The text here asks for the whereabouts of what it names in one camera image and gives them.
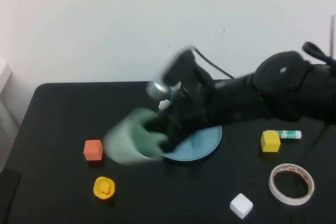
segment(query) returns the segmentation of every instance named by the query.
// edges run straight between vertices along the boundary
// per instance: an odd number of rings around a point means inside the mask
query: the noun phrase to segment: white block
[[[240,219],[243,219],[253,207],[253,203],[246,198],[243,194],[238,194],[230,203],[230,209],[238,215]]]

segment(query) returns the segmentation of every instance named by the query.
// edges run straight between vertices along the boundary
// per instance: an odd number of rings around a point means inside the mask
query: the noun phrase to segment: orange block
[[[87,161],[101,160],[103,155],[103,145],[100,140],[86,140],[84,146],[84,156]]]

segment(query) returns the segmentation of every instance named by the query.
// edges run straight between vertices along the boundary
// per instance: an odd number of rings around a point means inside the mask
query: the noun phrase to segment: yellow cube
[[[264,131],[261,135],[261,148],[263,152],[278,152],[280,147],[279,133]]]

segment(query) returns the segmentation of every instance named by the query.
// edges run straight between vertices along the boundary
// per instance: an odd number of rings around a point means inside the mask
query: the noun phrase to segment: rubber duck
[[[114,194],[114,182],[110,178],[98,177],[94,182],[93,193],[100,199],[111,198]]]

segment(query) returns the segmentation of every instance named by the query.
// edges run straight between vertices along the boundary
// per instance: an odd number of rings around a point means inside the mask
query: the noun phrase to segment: white tape roll
[[[305,182],[307,183],[307,187],[308,187],[307,195],[301,198],[291,198],[291,197],[284,195],[282,192],[278,190],[278,188],[274,184],[274,177],[279,172],[283,172],[285,170],[297,173],[305,180]],[[310,174],[302,167],[298,165],[293,165],[293,164],[281,164],[281,165],[276,166],[272,170],[271,175],[269,176],[268,185],[269,185],[269,189],[271,190],[272,194],[278,200],[280,200],[281,202],[285,204],[291,205],[291,206],[299,206],[299,205],[306,203],[310,199],[310,197],[312,196],[315,190],[314,181],[312,177],[310,176]]]

